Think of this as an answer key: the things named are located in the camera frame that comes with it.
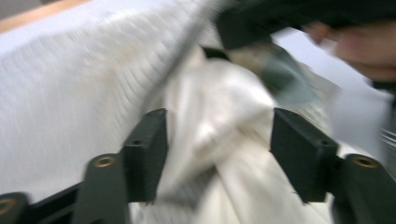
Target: wooden edge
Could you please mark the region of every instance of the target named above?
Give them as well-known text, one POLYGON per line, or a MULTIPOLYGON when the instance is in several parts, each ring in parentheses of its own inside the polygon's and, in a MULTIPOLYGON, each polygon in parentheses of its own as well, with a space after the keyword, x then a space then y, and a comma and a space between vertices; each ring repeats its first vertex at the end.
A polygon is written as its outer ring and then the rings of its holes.
POLYGON ((88 1, 89 0, 61 0, 0 20, 0 34, 29 24, 33 21, 39 21, 50 15, 65 11, 71 7, 76 7, 88 1))

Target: hand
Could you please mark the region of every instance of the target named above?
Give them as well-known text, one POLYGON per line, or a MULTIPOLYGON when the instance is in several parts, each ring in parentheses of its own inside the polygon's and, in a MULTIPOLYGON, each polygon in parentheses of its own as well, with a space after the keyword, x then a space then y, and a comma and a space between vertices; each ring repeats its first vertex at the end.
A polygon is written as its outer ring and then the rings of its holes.
POLYGON ((336 41, 335 55, 371 80, 396 82, 396 21, 337 31, 314 22, 304 30, 317 44, 324 38, 336 41))

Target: crumpled fabric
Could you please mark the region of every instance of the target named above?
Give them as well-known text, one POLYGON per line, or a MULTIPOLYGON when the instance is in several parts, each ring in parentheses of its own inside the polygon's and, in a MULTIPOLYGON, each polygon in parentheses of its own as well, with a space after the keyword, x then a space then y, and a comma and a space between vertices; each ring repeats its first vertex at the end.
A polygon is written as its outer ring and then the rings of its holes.
POLYGON ((218 6, 123 12, 3 56, 0 193, 37 202, 76 184, 144 112, 165 107, 158 199, 133 203, 134 223, 330 223, 327 205, 303 206, 268 151, 276 103, 256 75, 202 57, 175 69, 218 6))

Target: brass screw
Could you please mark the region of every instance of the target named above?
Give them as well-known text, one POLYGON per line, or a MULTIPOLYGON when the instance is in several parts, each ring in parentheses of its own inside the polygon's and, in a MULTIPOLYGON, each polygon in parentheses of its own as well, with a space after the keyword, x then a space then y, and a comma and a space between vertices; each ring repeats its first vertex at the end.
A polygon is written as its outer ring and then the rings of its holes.
POLYGON ((363 157, 363 156, 355 157, 353 158, 353 162, 355 162, 359 166, 363 166, 367 168, 378 167, 378 162, 368 157, 363 157))
POLYGON ((95 161, 94 166, 107 167, 109 165, 112 165, 114 162, 116 162, 116 159, 114 157, 102 157, 95 161))
POLYGON ((12 210, 12 208, 14 208, 14 206, 17 204, 17 200, 13 199, 13 198, 6 198, 3 200, 0 200, 0 216, 8 213, 9 211, 12 210))

